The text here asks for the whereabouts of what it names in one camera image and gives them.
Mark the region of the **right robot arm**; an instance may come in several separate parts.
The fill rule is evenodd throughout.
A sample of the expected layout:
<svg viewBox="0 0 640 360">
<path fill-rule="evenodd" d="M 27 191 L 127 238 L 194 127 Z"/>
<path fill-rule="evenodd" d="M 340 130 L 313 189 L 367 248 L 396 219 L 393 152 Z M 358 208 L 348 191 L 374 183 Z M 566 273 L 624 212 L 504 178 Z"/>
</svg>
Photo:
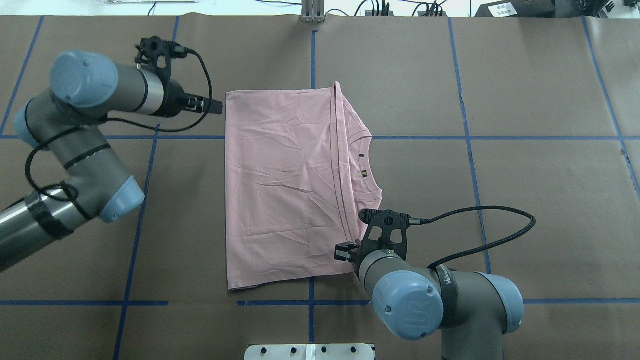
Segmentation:
<svg viewBox="0 0 640 360">
<path fill-rule="evenodd" d="M 441 331 L 443 360 L 500 360 L 505 335 L 519 330 L 525 304 L 509 279 L 409 265 L 392 250 L 360 256 L 361 246 L 339 243 L 334 259 L 352 264 L 378 319 L 398 338 L 418 341 Z"/>
</svg>

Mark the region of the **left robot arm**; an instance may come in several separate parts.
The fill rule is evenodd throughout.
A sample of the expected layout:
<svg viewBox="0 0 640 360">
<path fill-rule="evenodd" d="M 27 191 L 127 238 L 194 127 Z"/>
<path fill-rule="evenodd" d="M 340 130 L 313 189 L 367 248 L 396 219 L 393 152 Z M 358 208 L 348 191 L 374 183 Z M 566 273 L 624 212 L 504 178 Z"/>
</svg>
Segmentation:
<svg viewBox="0 0 640 360">
<path fill-rule="evenodd" d="M 113 223 L 142 205 L 142 187 L 99 129 L 115 121 L 110 112 L 222 114 L 197 51 L 156 37 L 136 49 L 135 66 L 94 52 L 62 52 L 50 87 L 14 118 L 17 136 L 32 148 L 24 166 L 32 191 L 1 212 L 2 271 L 93 219 Z"/>
</svg>

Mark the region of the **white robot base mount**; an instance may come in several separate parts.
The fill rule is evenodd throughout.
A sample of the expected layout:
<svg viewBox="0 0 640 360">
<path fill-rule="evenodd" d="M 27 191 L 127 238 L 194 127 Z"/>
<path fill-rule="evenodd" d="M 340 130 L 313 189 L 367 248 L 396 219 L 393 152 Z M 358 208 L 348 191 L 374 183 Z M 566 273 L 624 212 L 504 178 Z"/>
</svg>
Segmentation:
<svg viewBox="0 0 640 360">
<path fill-rule="evenodd" d="M 245 360 L 375 360 L 373 344 L 254 344 L 247 347 Z"/>
</svg>

